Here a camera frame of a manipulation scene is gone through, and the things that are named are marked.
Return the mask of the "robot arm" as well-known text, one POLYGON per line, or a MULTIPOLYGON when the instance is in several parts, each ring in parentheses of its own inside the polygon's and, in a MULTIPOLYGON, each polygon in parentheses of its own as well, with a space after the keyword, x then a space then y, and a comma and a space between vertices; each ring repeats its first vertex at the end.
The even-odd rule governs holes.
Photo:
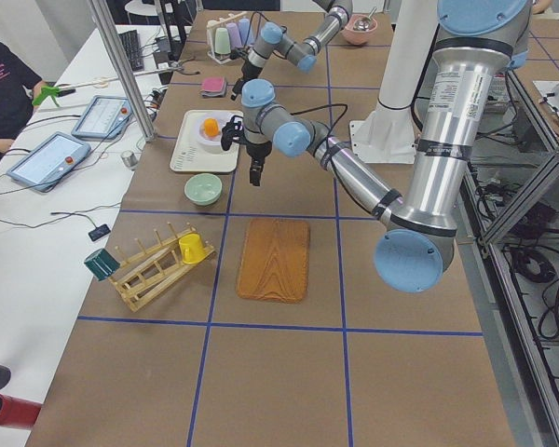
POLYGON ((245 146, 253 185, 261 181, 273 149, 290 157, 311 154, 362 209, 386 226, 374 255, 378 275, 399 291, 427 290, 439 282, 453 260, 457 224, 452 209, 488 90, 496 74, 525 61, 532 5, 528 1, 440 1, 432 9, 439 29, 429 42, 438 73, 406 195, 388 186, 326 125, 288 112, 277 102, 272 84, 260 76, 274 52, 302 71, 312 67, 320 50, 346 26, 352 4, 326 1, 323 8, 322 25, 303 42, 294 41, 274 22, 263 25, 233 89, 243 118, 225 125, 222 146, 245 146))
POLYGON ((317 55, 345 28, 352 16, 350 0, 316 1, 316 4, 327 14, 317 31, 306 37, 303 42, 292 39, 285 27, 267 21, 248 50, 235 51, 235 55, 241 57, 244 62, 241 77, 232 88, 232 100, 241 94, 248 81, 259 77, 275 51, 300 71, 308 73, 311 70, 317 55))

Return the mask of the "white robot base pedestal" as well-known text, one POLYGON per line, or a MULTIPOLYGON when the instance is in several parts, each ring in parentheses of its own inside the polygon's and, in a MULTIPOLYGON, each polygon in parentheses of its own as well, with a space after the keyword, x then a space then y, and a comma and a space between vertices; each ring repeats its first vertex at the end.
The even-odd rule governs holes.
POLYGON ((437 26, 436 1, 401 2, 376 108, 350 123, 353 151, 362 161, 414 162, 413 99, 437 26))

